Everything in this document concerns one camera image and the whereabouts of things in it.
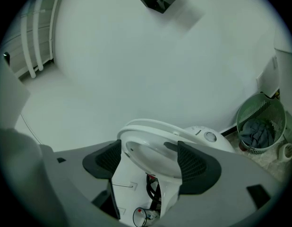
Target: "tiled floor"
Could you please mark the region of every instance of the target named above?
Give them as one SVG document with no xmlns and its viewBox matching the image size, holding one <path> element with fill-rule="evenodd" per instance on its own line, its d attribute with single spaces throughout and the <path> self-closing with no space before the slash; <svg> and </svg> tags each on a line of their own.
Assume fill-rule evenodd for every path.
<svg viewBox="0 0 292 227">
<path fill-rule="evenodd" d="M 278 160 L 278 150 L 283 144 L 285 144 L 284 141 L 281 141 L 279 144 L 272 147 L 270 150 L 266 151 L 263 154 L 254 155 L 247 151 L 242 151 L 239 148 L 240 139 L 237 136 L 237 132 L 226 136 L 226 139 L 234 147 L 237 154 L 250 158 L 257 164 L 259 164 L 262 168 L 267 170 L 278 181 L 285 183 L 291 177 L 292 159 L 286 163 L 280 162 Z"/>
</svg>

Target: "white pipe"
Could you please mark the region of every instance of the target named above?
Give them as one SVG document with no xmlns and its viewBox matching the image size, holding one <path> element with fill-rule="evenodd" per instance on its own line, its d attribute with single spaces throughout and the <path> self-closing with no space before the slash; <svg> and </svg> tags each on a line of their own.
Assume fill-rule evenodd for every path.
<svg viewBox="0 0 292 227">
<path fill-rule="evenodd" d="M 36 73 L 34 72 L 33 64 L 31 57 L 29 55 L 28 43 L 27 43 L 27 13 L 29 10 L 29 6 L 31 5 L 31 1 L 28 0 L 24 5 L 21 12 L 21 43 L 23 48 L 23 54 L 26 62 L 26 66 L 32 78 L 36 77 Z"/>
<path fill-rule="evenodd" d="M 43 70 L 43 64 L 40 54 L 39 46 L 39 14 L 43 0 L 36 0 L 34 5 L 34 15 L 33 15 L 33 42 L 34 42 L 34 53 L 36 55 L 38 69 Z"/>
<path fill-rule="evenodd" d="M 53 31 L 53 21 L 55 18 L 55 12 L 56 12 L 56 8 L 57 8 L 57 4 L 58 4 L 58 0 L 55 0 L 53 3 L 53 7 L 52 7 L 52 16 L 51 16 L 51 23 L 50 23 L 50 59 L 53 59 L 53 53 L 52 53 L 52 31 Z"/>
</svg>

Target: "clothes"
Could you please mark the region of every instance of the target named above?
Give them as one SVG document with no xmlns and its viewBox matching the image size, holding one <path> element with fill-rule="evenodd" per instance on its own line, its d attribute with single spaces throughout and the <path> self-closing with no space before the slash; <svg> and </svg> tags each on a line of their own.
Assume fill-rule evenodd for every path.
<svg viewBox="0 0 292 227">
<path fill-rule="evenodd" d="M 273 144 L 273 126 L 264 120 L 250 119 L 242 127 L 239 138 L 253 148 L 266 148 Z"/>
</svg>

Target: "green laundry basket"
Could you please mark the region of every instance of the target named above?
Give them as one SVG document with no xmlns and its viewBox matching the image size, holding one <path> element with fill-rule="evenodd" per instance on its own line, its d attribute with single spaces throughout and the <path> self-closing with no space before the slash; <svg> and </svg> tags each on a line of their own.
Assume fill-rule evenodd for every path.
<svg viewBox="0 0 292 227">
<path fill-rule="evenodd" d="M 283 105 L 277 98 L 270 99 L 260 93 L 250 97 L 241 107 L 237 115 L 236 127 L 238 133 L 250 119 L 261 119 L 270 122 L 273 126 L 273 144 L 267 148 L 253 148 L 241 140 L 242 145 L 252 154 L 262 154 L 278 143 L 286 126 L 286 114 Z"/>
</svg>

